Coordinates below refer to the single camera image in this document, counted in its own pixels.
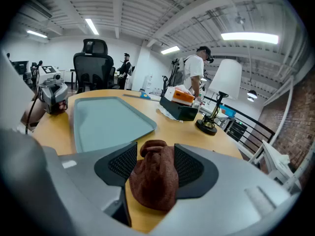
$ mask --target man in white shirt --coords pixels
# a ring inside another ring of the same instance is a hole
[[[211,59],[211,51],[207,46],[200,46],[196,54],[188,56],[185,62],[184,70],[184,86],[195,97],[199,96],[199,83],[203,78],[203,62]]]

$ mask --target black box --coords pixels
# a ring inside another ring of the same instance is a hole
[[[194,120],[198,109],[182,106],[176,102],[169,101],[164,96],[159,103],[176,119],[176,120]]]

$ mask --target orange box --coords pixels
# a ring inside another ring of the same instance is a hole
[[[194,100],[194,96],[175,88],[167,88],[165,98],[169,101],[181,103],[190,106]]]

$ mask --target lampshade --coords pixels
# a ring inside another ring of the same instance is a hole
[[[240,91],[242,66],[233,59],[224,59],[214,76],[209,90],[228,94],[228,98],[237,100]]]
[[[247,93],[248,96],[250,96],[251,98],[254,98],[254,99],[257,99],[257,93],[255,90],[250,90],[248,93]]]

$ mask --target gray tray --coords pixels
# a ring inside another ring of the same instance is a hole
[[[153,120],[119,97],[77,99],[73,119],[78,153],[129,143],[157,127]]]

